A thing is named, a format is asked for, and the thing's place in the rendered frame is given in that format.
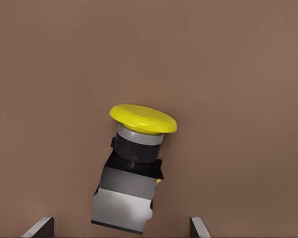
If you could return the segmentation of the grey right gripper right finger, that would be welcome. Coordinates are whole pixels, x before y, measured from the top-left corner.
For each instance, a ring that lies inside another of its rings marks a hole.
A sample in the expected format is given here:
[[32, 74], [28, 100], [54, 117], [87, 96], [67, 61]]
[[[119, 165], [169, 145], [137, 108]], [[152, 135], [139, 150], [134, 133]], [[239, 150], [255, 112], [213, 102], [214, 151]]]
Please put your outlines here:
[[200, 217], [190, 217], [190, 238], [211, 238]]

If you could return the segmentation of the yellow mushroom push-button switch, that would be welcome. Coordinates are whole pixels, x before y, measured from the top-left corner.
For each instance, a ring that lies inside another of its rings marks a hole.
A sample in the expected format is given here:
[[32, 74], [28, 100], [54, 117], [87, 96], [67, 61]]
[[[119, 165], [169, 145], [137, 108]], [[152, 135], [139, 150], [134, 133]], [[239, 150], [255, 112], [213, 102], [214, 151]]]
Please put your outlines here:
[[152, 217], [156, 185], [164, 179], [158, 158], [162, 141], [177, 130], [177, 122], [135, 104], [115, 105], [110, 116], [118, 128], [91, 199], [91, 223], [141, 235]]

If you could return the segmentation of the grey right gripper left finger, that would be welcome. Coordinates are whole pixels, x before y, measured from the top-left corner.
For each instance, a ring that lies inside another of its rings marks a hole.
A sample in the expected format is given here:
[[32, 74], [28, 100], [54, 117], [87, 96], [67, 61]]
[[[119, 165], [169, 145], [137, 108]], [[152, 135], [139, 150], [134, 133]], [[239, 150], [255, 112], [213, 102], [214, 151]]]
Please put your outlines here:
[[41, 218], [21, 238], [54, 238], [54, 218]]

